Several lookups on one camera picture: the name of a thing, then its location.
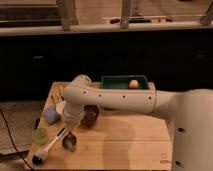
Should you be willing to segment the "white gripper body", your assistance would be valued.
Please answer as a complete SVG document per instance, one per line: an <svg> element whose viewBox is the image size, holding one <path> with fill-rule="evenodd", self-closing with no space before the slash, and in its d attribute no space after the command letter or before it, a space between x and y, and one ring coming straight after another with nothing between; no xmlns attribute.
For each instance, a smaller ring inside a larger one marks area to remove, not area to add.
<svg viewBox="0 0 213 171"><path fill-rule="evenodd" d="M83 106L65 106L62 119L69 131L74 130L84 117Z"/></svg>

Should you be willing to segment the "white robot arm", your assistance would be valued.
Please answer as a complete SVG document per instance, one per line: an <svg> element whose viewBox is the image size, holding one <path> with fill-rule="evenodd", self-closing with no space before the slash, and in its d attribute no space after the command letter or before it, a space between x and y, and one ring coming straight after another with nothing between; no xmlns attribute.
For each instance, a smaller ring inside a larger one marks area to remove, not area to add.
<svg viewBox="0 0 213 171"><path fill-rule="evenodd" d="M83 119L86 105L173 118L171 171L213 171L213 89L104 89L79 75L65 87L64 101L64 121L72 128Z"/></svg>

